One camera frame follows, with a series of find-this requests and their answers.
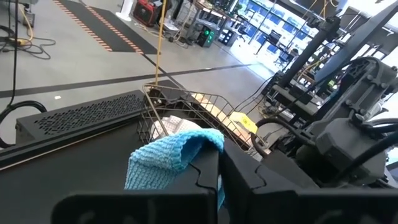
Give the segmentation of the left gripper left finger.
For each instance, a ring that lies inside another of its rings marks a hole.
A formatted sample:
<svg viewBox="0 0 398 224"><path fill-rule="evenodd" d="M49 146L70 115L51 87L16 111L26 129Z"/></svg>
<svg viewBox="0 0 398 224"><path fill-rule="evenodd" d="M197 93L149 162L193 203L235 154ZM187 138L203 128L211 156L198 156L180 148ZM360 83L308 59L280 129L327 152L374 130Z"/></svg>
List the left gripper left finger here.
<svg viewBox="0 0 398 224"><path fill-rule="evenodd" d="M201 150L172 182L172 190L217 190L218 151Z"/></svg>

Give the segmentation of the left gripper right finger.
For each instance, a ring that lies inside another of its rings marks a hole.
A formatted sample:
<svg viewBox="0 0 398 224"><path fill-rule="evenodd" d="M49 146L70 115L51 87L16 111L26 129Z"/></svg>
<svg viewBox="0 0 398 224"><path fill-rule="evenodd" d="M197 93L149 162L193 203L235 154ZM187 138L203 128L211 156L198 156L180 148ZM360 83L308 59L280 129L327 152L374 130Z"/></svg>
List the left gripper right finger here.
<svg viewBox="0 0 398 224"><path fill-rule="evenodd" d="M221 176L230 224L318 224L300 187L226 141Z"/></svg>

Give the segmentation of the light blue microfiber towel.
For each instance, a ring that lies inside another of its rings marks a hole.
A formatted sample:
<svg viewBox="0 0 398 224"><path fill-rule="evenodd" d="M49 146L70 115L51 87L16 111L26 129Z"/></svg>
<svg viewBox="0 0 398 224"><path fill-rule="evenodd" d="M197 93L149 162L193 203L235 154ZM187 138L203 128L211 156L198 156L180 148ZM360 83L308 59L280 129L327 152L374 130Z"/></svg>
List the light blue microfiber towel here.
<svg viewBox="0 0 398 224"><path fill-rule="evenodd" d="M223 152L224 135L217 129L191 129L163 137L131 153L124 188L164 189L194 160L205 142Z"/></svg>

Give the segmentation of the wire basket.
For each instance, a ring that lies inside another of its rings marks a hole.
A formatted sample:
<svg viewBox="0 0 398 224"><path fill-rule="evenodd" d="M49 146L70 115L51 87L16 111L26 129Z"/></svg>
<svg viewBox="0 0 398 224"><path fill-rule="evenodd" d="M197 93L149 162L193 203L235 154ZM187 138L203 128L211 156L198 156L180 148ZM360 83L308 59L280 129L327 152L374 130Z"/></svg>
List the wire basket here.
<svg viewBox="0 0 398 224"><path fill-rule="evenodd" d="M171 115L187 119L199 125L201 128L214 128L224 136L237 144L242 150L248 151L253 148L251 135L249 144L243 142L221 124L213 115L193 98L192 93L201 93L222 109L229 117L234 111L232 105L220 95L189 91L181 88L174 88L165 85L146 84L143 86L143 111L137 127L137 133L145 144L153 141L150 137L150 127L157 120Z"/></svg>

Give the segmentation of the yellow power strip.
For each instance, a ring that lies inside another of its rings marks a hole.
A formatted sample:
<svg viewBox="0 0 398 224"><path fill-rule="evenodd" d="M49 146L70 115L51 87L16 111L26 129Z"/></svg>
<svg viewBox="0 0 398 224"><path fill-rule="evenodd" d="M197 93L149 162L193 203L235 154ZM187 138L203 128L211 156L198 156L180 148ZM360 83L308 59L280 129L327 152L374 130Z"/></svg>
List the yellow power strip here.
<svg viewBox="0 0 398 224"><path fill-rule="evenodd" d="M241 123L250 133L257 133L257 125L245 113L234 111L230 114L229 119Z"/></svg>

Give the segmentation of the computer tower green lights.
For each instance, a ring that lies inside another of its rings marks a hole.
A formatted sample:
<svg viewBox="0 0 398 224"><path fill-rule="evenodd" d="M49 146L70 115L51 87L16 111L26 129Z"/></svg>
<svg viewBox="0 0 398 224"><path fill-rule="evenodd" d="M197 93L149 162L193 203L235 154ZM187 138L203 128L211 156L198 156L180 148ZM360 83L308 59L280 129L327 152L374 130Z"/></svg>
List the computer tower green lights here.
<svg viewBox="0 0 398 224"><path fill-rule="evenodd" d="M213 43L215 31L207 26L203 26L197 38L197 44L200 47L208 48Z"/></svg>

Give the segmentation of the black equipment box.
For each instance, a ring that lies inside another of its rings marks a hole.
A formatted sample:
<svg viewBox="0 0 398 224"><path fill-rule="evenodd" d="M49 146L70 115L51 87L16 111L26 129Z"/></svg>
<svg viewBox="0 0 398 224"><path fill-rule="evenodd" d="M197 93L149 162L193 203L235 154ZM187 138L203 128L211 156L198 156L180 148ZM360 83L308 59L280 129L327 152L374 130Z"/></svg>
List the black equipment box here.
<svg viewBox="0 0 398 224"><path fill-rule="evenodd" d="M16 119L16 144L72 133L140 112L144 93L134 90Z"/></svg>

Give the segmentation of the black upright pole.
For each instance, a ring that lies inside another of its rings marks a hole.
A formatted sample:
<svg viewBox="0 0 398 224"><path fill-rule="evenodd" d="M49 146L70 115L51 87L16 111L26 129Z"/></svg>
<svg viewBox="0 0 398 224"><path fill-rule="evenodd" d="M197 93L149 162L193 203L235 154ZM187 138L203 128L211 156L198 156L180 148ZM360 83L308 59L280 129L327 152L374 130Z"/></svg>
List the black upright pole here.
<svg viewBox="0 0 398 224"><path fill-rule="evenodd" d="M327 17L323 22L317 21L311 23L311 26L318 28L317 35L310 41L304 51L298 55L294 63L286 72L278 71L267 84L264 89L266 96L273 103L267 108L270 117L277 117L283 111L295 108L296 114L305 113L313 115L314 112L307 105L314 99L312 88L313 83L307 89L302 86L291 84L291 81L299 73L305 73L311 67L306 67L308 59L317 51L324 41L333 42L338 36L341 19L337 16ZM282 103L286 101L286 106L282 110L279 109L275 102Z"/></svg>

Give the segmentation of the shelving with blue bins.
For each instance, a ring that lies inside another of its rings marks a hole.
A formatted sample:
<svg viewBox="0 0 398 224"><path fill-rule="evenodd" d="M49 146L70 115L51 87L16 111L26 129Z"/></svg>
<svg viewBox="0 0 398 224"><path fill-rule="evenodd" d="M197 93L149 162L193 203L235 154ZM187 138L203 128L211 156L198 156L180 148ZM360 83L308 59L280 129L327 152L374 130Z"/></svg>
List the shelving with blue bins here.
<svg viewBox="0 0 398 224"><path fill-rule="evenodd" d="M239 5L239 30L245 43L261 57L277 59L284 50L302 52L318 32L275 0L239 0Z"/></svg>

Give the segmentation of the black orange-striped floor mat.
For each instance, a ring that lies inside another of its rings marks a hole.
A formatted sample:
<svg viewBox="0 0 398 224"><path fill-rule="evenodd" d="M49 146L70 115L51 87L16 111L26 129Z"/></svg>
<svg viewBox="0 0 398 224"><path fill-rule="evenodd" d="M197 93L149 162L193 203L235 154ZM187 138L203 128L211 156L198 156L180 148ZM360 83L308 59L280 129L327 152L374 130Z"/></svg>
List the black orange-striped floor mat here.
<svg viewBox="0 0 398 224"><path fill-rule="evenodd" d="M108 52L157 53L155 47L108 10L72 0L53 2Z"/></svg>

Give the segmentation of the red and black machine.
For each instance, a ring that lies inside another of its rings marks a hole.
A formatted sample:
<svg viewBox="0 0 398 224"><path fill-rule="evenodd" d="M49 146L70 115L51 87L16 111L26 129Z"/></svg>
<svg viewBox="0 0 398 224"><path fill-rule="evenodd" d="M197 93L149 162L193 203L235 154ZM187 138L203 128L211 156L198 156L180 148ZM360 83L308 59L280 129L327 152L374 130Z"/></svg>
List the red and black machine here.
<svg viewBox="0 0 398 224"><path fill-rule="evenodd" d="M137 0L133 17L147 27L153 27L162 7L160 0Z"/></svg>

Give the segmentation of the black diagonal beam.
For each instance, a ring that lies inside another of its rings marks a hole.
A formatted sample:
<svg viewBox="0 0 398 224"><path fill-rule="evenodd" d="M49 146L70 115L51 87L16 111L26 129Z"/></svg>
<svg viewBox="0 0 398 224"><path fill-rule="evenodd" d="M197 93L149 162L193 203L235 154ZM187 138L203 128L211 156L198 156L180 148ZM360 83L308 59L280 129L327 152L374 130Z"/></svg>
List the black diagonal beam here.
<svg viewBox="0 0 398 224"><path fill-rule="evenodd" d="M340 66L345 67L345 63L349 62L356 55L357 51L383 27L396 12L398 12L398 0L394 0L390 6L387 6L359 27L345 46L337 54L332 56L325 66L317 72L315 81L319 82L322 78L325 78Z"/></svg>

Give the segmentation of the black metal table frame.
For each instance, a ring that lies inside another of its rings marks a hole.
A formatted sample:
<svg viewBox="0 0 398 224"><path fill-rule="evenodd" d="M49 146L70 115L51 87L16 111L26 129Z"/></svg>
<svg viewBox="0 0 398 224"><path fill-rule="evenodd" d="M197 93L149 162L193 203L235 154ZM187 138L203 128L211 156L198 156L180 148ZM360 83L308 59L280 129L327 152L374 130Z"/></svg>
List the black metal table frame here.
<svg viewBox="0 0 398 224"><path fill-rule="evenodd" d="M109 133L111 133L113 131L116 131L116 130L119 130L119 129L125 127L125 126L134 126L134 127L136 127L137 126L137 122L124 124L122 126L118 126L118 127L115 127L115 128L111 128L109 130L105 130L105 131L102 131L102 132L99 132L99 133L96 133L96 134L92 134L92 135L87 136L85 138L77 136L76 139L70 138L70 139L59 141L59 142L53 142L51 144L50 143L46 143L44 146L40 146L40 147L37 146L34 149L29 149L26 152L23 152L23 153L20 153L20 154L16 154L14 156L9 156L9 157L7 157L5 159L2 159L0 161L0 171L8 169L8 168L13 167L13 166L16 166L18 164L22 164L24 162L27 162L27 161L30 161L30 160L33 160L33 159L36 159L36 158L44 156L46 154L53 153L55 151L64 149L66 147L70 147L70 146L76 145L78 143L85 142L87 140L92 140L92 139L94 139L94 138L96 138L98 136L104 136L105 134L109 134Z"/></svg>

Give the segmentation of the white pedestal base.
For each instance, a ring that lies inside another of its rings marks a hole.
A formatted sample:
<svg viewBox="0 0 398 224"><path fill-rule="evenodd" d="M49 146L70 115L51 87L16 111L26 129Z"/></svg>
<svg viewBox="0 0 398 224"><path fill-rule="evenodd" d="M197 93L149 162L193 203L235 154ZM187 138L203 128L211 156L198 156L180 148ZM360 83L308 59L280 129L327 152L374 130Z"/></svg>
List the white pedestal base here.
<svg viewBox="0 0 398 224"><path fill-rule="evenodd" d="M134 0L123 0L120 11L116 12L115 15L124 21L130 22L131 21L130 13L133 4Z"/></svg>

